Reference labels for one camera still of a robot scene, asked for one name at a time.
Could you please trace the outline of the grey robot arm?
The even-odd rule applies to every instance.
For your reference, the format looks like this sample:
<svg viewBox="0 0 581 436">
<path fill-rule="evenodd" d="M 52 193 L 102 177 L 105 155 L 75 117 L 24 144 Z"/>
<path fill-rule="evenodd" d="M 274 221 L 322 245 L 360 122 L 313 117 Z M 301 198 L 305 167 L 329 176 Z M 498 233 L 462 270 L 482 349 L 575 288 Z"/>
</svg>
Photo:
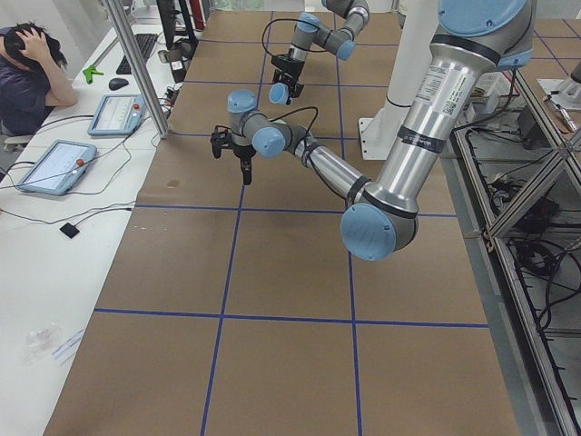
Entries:
<svg viewBox="0 0 581 436">
<path fill-rule="evenodd" d="M 212 153 L 232 151 L 251 182 L 255 155 L 294 155 L 347 202 L 340 221 L 348 251 L 377 261 L 411 243 L 418 195 L 484 74 L 514 71 L 532 53 L 533 1 L 407 1 L 396 68 L 384 106 L 362 121 L 363 143 L 384 164 L 370 179 L 320 143 L 307 127 L 267 117 L 248 90 L 229 94 L 230 121 L 216 127 Z"/>
<path fill-rule="evenodd" d="M 303 85 L 300 75 L 313 45 L 323 52 L 348 60 L 355 49 L 355 39 L 369 22 L 366 1 L 322 1 L 322 5 L 345 19 L 342 27 L 331 29 L 311 13 L 302 12 L 295 20 L 290 48 L 285 54 L 272 54 L 273 85 L 269 99 L 273 104 L 290 104 L 298 98 Z"/>
</svg>

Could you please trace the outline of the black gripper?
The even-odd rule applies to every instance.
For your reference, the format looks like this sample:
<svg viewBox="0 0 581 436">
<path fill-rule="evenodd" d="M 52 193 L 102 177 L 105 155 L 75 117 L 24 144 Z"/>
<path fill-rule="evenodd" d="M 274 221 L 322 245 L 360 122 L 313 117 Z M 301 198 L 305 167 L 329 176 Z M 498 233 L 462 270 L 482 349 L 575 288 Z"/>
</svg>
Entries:
<svg viewBox="0 0 581 436">
<path fill-rule="evenodd" d="M 288 86 L 290 98 L 298 98 L 303 85 L 299 83 L 304 62 L 293 59 L 287 54 L 277 54 L 271 57 L 271 64 L 275 67 L 272 83 L 284 83 Z"/>
<path fill-rule="evenodd" d="M 234 134 L 226 126 L 215 126 L 211 134 L 212 154 L 215 159 L 220 159 L 223 150 L 231 150 L 236 157 L 241 159 L 241 173 L 244 185 L 251 184 L 251 158 L 255 155 L 255 149 L 251 145 L 240 145 L 234 141 Z"/>
</svg>

